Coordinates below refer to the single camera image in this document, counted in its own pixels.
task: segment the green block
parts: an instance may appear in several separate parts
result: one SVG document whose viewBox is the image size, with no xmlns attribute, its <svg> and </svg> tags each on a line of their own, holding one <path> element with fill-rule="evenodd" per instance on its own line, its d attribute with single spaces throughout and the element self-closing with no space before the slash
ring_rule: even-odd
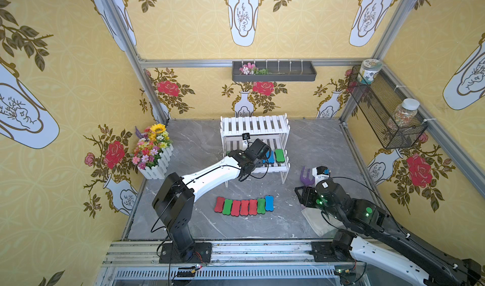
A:
<svg viewBox="0 0 485 286">
<path fill-rule="evenodd" d="M 232 208 L 232 200 L 231 199 L 225 199 L 224 200 L 224 209 L 222 209 L 222 214 L 230 215 L 231 214 L 231 208 Z"/>
<path fill-rule="evenodd" d="M 278 163 L 285 162 L 285 154 L 282 149 L 275 149 L 275 156 L 276 156 L 276 162 Z"/>
<path fill-rule="evenodd" d="M 258 213 L 265 214 L 266 210 L 264 209 L 264 205 L 266 204 L 266 199 L 258 199 Z"/>
</svg>

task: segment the red block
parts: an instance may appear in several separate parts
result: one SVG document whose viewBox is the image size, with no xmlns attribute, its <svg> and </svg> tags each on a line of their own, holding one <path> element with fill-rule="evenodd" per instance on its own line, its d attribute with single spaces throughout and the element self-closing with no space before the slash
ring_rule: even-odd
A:
<svg viewBox="0 0 485 286">
<path fill-rule="evenodd" d="M 215 204 L 215 208 L 214 208 L 215 212 L 222 212 L 222 209 L 224 207 L 224 200 L 225 198 L 217 197 L 217 203 Z"/>
<path fill-rule="evenodd" d="M 249 208 L 249 200 L 242 200 L 241 201 L 241 216 L 247 216 Z"/>
<path fill-rule="evenodd" d="M 231 209 L 231 216 L 239 217 L 239 208 L 241 207 L 241 201 L 233 201 L 232 202 L 232 209 Z"/>
<path fill-rule="evenodd" d="M 258 214 L 258 200 L 249 200 L 249 214 L 251 216 Z"/>
</svg>

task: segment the gray wall tray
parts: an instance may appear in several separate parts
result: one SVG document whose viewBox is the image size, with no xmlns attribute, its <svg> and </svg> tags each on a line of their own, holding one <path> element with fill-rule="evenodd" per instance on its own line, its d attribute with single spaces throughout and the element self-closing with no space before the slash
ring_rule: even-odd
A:
<svg viewBox="0 0 485 286">
<path fill-rule="evenodd" d="M 232 80 L 234 82 L 312 82 L 317 71 L 311 61 L 257 61 L 258 69 L 268 68 L 268 75 L 245 75 L 239 69 L 241 61 L 232 62 Z"/>
</svg>

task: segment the white cloth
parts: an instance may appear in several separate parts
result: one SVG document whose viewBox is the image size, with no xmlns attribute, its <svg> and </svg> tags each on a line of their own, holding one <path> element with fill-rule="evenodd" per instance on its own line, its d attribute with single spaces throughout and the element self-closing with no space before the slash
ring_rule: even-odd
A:
<svg viewBox="0 0 485 286">
<path fill-rule="evenodd" d="M 305 208 L 302 210 L 302 214 L 305 217 L 305 219 L 308 221 L 310 224 L 311 228 L 315 233 L 319 236 L 322 237 L 324 234 L 334 230 L 335 228 L 330 226 L 327 222 L 325 222 L 324 218 L 322 218 L 322 215 L 320 214 L 321 210 L 317 208 Z M 342 222 L 337 220 L 336 218 L 329 216 L 330 220 L 329 222 L 338 227 L 345 229 L 345 226 L 343 225 Z"/>
</svg>

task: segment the glass jar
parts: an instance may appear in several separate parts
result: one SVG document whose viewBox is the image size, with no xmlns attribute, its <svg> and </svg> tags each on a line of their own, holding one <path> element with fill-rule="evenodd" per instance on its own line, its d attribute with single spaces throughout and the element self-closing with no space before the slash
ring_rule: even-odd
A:
<svg viewBox="0 0 485 286">
<path fill-rule="evenodd" d="M 411 123 L 411 120 L 418 113 L 419 101 L 415 99 L 404 99 L 403 103 L 396 107 L 396 110 L 392 113 L 392 118 L 387 121 L 387 126 L 393 131 L 397 131 L 398 127 L 407 127 Z"/>
</svg>

